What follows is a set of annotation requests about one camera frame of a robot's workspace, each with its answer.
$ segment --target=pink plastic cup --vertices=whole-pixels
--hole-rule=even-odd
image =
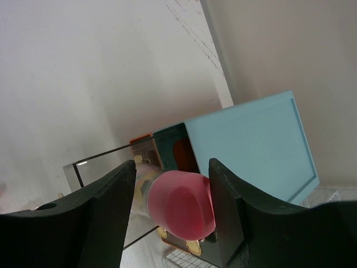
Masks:
[[[200,240],[215,229],[209,179],[201,174],[163,173],[150,187],[147,208],[156,224],[183,240]]]

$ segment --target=glass panel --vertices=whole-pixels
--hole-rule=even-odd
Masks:
[[[134,159],[130,147],[77,164],[84,186],[100,179],[127,160]]]

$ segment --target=white surface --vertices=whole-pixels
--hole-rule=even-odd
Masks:
[[[293,90],[322,184],[357,188],[357,1],[202,1],[234,102]]]
[[[166,268],[163,255],[169,245],[163,243],[157,232],[152,232],[123,251],[120,268]]]
[[[62,167],[232,104],[195,0],[0,3],[0,212],[69,193]]]

